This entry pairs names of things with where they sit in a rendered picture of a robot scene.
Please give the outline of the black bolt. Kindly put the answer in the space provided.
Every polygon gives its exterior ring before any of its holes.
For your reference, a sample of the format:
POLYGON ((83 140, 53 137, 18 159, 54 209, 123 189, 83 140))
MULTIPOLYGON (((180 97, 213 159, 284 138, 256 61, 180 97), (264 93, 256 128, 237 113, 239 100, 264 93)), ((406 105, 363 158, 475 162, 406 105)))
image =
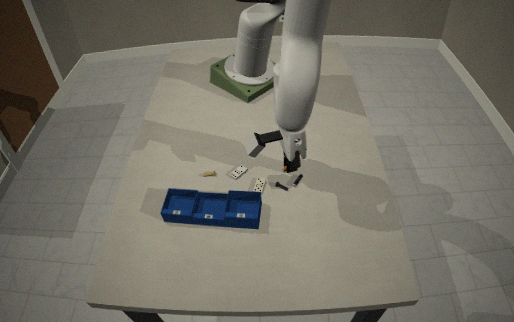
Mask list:
POLYGON ((287 188, 287 187, 285 187, 285 186, 283 186, 283 185, 279 184, 279 182, 277 182, 277 183, 275 184, 275 186, 276 186, 276 187, 280 187, 280 188, 282 188, 282 189, 284 189, 284 190, 286 190, 286 191, 288 190, 288 188, 287 188))

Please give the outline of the white domino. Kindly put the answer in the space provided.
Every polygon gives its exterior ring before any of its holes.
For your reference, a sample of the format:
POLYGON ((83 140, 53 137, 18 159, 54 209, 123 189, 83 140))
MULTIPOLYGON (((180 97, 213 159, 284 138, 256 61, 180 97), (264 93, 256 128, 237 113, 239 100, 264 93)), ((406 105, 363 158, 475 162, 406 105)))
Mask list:
POLYGON ((263 192, 264 186, 265 186, 266 179, 265 178, 258 178, 256 180, 253 192, 263 192))
POLYGON ((246 171, 248 171, 248 168, 246 168, 243 165, 240 165, 237 169, 235 169, 232 173, 230 173, 230 177, 237 180, 240 176, 242 176, 246 171))

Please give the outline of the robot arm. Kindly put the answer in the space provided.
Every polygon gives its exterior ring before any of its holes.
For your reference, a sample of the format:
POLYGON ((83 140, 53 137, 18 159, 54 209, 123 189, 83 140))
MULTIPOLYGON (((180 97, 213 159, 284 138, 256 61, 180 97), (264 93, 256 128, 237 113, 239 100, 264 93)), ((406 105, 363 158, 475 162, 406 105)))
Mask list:
MULTIPOLYGON (((332 0, 236 1, 257 4, 240 15, 236 52, 226 60, 225 72, 246 86, 263 85, 273 78, 275 123, 286 131, 298 131, 308 123, 315 102, 332 0), (282 14, 281 57, 274 66, 268 55, 275 22, 282 14)), ((283 140, 280 130, 254 133, 244 145, 255 158, 266 143, 278 140, 283 140)))

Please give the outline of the black battery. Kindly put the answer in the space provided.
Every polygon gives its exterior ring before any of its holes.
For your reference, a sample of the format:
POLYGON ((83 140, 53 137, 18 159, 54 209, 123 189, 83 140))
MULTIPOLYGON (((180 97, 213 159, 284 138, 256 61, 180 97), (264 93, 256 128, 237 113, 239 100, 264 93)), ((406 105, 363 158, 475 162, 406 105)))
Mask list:
POLYGON ((293 185, 292 185, 292 186, 293 186, 293 187, 296 187, 296 186, 297 186, 297 184, 299 183, 299 181, 302 179, 302 177, 303 177, 303 175, 302 175, 302 174, 300 174, 300 175, 298 176, 298 178, 295 180, 295 182, 293 183, 293 185))

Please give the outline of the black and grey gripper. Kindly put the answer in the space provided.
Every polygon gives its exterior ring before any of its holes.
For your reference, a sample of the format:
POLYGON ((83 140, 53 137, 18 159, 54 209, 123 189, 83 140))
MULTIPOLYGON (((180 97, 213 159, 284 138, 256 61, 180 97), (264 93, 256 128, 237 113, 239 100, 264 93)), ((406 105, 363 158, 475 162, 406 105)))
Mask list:
POLYGON ((286 166, 287 173, 297 171, 298 167, 301 166, 300 155, 302 159, 306 159, 305 126, 294 132, 286 131, 278 126, 278 130, 283 137, 283 140, 279 140, 279 142, 283 148, 284 166, 286 166))

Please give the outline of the blue bin rack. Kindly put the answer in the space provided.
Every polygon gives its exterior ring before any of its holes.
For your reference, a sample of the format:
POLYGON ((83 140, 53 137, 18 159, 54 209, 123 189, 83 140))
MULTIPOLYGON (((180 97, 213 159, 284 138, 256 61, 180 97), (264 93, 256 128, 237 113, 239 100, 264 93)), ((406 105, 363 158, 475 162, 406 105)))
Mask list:
POLYGON ((171 223, 259 229, 261 206, 261 192, 229 190, 227 194, 168 188, 161 216, 171 223))

